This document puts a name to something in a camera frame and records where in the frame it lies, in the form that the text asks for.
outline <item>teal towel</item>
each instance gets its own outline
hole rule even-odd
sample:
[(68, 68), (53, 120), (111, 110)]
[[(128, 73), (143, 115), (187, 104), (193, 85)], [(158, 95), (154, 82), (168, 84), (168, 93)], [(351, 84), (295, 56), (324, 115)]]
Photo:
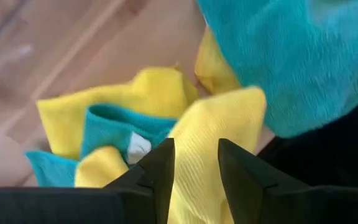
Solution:
[(198, 0), (243, 86), (260, 86), (265, 123), (292, 137), (358, 105), (357, 0)]
[(25, 155), (40, 187), (74, 187), (77, 161), (44, 151), (28, 151)]
[(86, 110), (81, 158), (101, 146), (116, 147), (135, 164), (169, 134), (176, 120), (135, 113), (120, 106), (97, 104)]

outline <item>yellow microfiber cloth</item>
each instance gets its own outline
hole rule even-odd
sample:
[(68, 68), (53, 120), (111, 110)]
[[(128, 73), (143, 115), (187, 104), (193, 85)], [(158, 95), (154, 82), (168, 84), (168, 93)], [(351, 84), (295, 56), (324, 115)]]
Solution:
[(266, 107), (262, 90), (250, 87), (199, 100), (170, 133), (175, 177), (169, 224), (233, 223), (221, 182), (218, 140), (254, 152)]
[(241, 87), (209, 28), (205, 29), (198, 49), (195, 74), (201, 84), (212, 94), (224, 93)]
[(104, 187), (128, 171), (118, 149), (100, 147), (87, 155), (75, 172), (75, 187)]
[(88, 106), (114, 103), (146, 115), (179, 118), (197, 98), (197, 89), (178, 70), (150, 67), (127, 84), (100, 86), (39, 100), (37, 106), (52, 152), (78, 159)]

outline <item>textured fabric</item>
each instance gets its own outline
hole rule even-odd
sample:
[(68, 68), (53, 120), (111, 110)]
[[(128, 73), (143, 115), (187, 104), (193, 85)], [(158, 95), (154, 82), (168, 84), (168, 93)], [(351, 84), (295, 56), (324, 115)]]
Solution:
[(77, 161), (44, 151), (28, 151), (25, 155), (40, 187), (74, 187)]
[(358, 107), (291, 139), (274, 139), (258, 155), (309, 185), (358, 187)]
[(150, 142), (150, 150), (164, 141), (175, 122), (175, 119), (146, 116), (116, 105), (92, 105), (86, 110), (81, 158), (101, 146), (114, 146), (128, 161), (134, 133)]
[(95, 149), (77, 166), (75, 187), (99, 187), (108, 185), (128, 171), (127, 164), (115, 147)]
[(252, 87), (199, 100), (169, 137), (175, 140), (175, 177), (169, 223), (233, 223), (218, 164), (218, 140), (254, 152), (265, 96)]
[(208, 28), (205, 29), (198, 49), (195, 74), (201, 84), (212, 94), (224, 93), (241, 87)]
[(265, 92), (276, 135), (319, 128), (358, 105), (358, 1), (198, 3), (239, 83)]
[(114, 103), (138, 113), (178, 118), (198, 98), (197, 89), (174, 68), (152, 67), (124, 85), (100, 86), (37, 102), (52, 152), (80, 157), (85, 111), (95, 103)]

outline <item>cloth tag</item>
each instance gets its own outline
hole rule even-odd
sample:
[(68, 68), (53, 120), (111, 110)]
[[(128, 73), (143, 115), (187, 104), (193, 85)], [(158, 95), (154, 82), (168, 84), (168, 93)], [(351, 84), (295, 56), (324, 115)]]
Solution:
[(131, 141), (127, 151), (127, 163), (129, 165), (139, 162), (147, 153), (152, 150), (152, 144), (142, 136), (132, 132)]

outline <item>wooden floor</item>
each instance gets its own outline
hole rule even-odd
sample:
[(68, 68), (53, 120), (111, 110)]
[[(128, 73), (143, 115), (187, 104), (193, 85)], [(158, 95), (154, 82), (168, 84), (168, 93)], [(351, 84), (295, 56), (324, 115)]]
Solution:
[(0, 0), (0, 186), (35, 185), (23, 151), (48, 148), (34, 102), (122, 83), (148, 65), (193, 75), (194, 0)]

